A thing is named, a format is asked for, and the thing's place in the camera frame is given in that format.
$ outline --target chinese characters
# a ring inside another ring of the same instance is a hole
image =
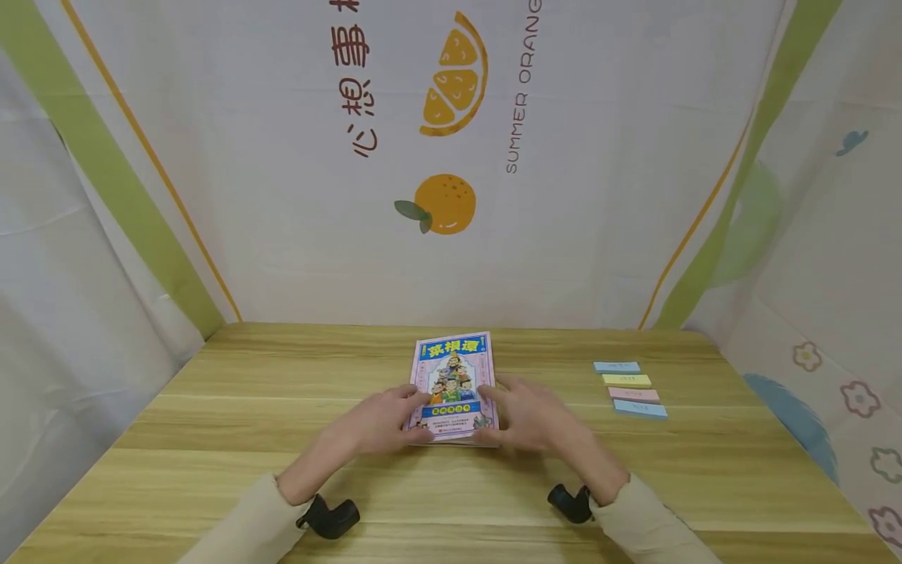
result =
[[[347,8],[349,12],[357,14],[360,0],[329,0],[329,5],[335,6],[339,13]],[[343,25],[332,26],[332,56],[337,67],[366,68],[366,58],[370,54],[370,46],[366,42],[363,28],[354,24],[350,28]],[[366,120],[375,116],[376,100],[368,89],[370,80],[361,82],[356,77],[343,77],[338,81],[338,93],[345,101],[341,108],[353,118],[359,117]],[[352,122],[347,127],[348,134],[354,134],[358,124]],[[354,135],[351,146],[354,153],[368,159],[370,153],[379,146],[379,138],[376,131],[366,124],[360,126]]]
[[[429,358],[435,358],[436,356],[442,356],[445,353],[452,353],[458,350],[465,353],[476,353],[479,352],[481,344],[480,341],[471,338],[445,341],[444,343],[438,343],[430,347],[424,345],[421,355],[425,357],[428,353]]]

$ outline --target orange fruit illustration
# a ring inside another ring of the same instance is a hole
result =
[[[423,180],[413,201],[399,199],[395,209],[419,222],[420,233],[460,233],[476,213],[476,193],[466,180],[454,174],[437,174]]]
[[[457,13],[457,27],[445,39],[445,49],[438,58],[442,69],[432,77],[435,83],[426,93],[423,121],[419,132],[441,137],[464,129],[483,103],[485,83],[489,78],[489,55],[476,28]]]

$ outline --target fabric backdrop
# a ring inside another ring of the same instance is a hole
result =
[[[93,459],[236,320],[690,328],[902,554],[898,2],[0,16],[12,421],[90,405]],[[41,503],[0,556],[87,467],[43,491],[23,464],[61,439],[6,433],[0,511]]]

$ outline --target pink book cover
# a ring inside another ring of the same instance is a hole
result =
[[[498,429],[497,406],[476,391],[495,385],[488,332],[417,341],[410,381],[430,398],[404,429],[426,427],[435,435],[430,444],[472,445],[477,429]]]

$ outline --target black device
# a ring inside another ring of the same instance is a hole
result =
[[[360,521],[360,512],[353,501],[345,499],[335,509],[329,509],[323,496],[316,494],[310,508],[295,523],[298,528],[304,524],[324,539],[334,541],[351,530]]]
[[[589,509],[589,495],[589,488],[585,485],[579,488],[576,497],[573,497],[563,484],[558,484],[548,492],[548,502],[561,512],[568,521],[580,524],[592,519],[592,510]]]

